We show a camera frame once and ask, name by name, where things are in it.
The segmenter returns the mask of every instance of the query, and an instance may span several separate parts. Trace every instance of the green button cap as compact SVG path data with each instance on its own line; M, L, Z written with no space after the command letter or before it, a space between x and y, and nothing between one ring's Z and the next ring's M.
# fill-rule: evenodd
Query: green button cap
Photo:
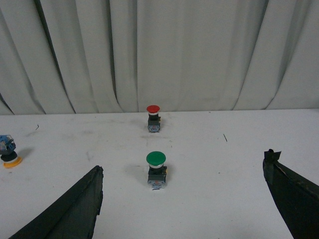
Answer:
M165 154L159 151L151 152L146 157L146 161L153 166L159 166L160 164L163 164L165 160L166 160Z

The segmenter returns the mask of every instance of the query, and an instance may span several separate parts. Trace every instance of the curtain fold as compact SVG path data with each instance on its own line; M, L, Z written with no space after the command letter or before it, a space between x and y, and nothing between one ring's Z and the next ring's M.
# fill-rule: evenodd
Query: curtain fold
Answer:
M303 5L296 48L278 92L267 109L319 108L319 1Z
M235 110L266 109L273 100L294 53L309 2L269 1Z
M0 0L0 114L318 108L318 12L316 0Z
M0 9L0 91L5 102L15 114L72 113L34 3L1 1Z
M110 0L116 94L125 112L138 111L137 0Z

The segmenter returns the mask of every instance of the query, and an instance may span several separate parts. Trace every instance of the white backdrop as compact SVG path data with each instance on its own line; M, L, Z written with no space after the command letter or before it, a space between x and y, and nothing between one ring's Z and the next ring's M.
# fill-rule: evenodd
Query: white backdrop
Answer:
M0 0L0 114L319 107L319 1Z

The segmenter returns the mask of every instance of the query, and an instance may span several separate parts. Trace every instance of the yellow base ring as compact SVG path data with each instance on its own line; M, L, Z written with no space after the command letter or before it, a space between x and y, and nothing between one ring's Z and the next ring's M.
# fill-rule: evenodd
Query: yellow base ring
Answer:
M12 163L3 163L3 166L5 168L13 168L16 167L18 164L20 164L22 162L22 158L18 157L18 159L15 162Z

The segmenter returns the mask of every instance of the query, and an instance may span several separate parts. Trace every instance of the white table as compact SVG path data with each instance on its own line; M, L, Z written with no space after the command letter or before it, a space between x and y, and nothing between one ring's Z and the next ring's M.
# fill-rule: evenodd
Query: white table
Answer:
M0 134L12 135L23 157L0 167L0 238L100 165L95 239L292 239L264 180L263 153L282 151L282 164L319 184L319 110L159 116L159 133L148 133L147 113L0 116ZM148 188L151 151L166 155L165 189Z

